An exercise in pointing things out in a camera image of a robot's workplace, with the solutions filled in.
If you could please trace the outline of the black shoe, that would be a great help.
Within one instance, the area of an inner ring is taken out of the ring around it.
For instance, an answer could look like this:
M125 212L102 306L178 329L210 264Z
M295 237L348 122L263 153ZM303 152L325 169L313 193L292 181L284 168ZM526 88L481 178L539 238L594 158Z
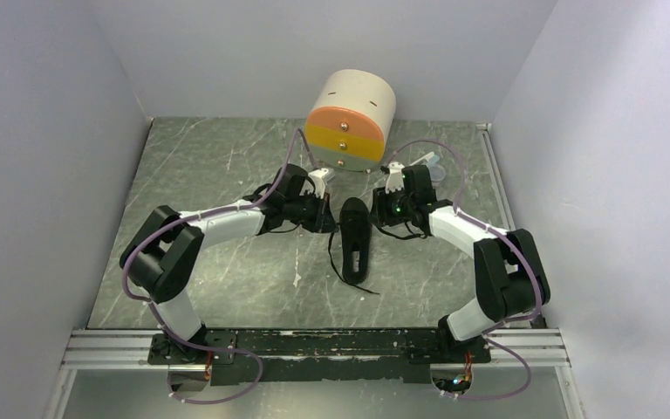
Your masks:
M370 256L372 225L369 209L357 197L347 198L339 213L342 275L348 285L360 286L366 280Z

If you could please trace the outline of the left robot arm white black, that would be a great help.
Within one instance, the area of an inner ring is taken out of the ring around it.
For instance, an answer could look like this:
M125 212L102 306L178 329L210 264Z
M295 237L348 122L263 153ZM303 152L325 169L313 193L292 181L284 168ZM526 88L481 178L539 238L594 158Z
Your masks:
M180 212L162 205L141 225L120 257L123 286L136 286L138 299L174 333L172 352L193 363L207 349L207 332L190 301L187 286L199 254L229 240L272 234L284 223L313 233L337 225L329 206L330 168L312 171L286 164L272 183L227 206Z

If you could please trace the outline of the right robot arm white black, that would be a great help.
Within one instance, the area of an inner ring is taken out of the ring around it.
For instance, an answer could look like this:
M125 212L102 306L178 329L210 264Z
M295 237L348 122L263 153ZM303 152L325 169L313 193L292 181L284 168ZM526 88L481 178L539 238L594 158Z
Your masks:
M484 334L539 315L550 287L529 231L498 229L438 199L424 165L392 162L381 170L386 184L373 191L373 225L383 231L404 224L408 238L439 238L474 263L474 297L437 326L435 347L443 360L458 361Z

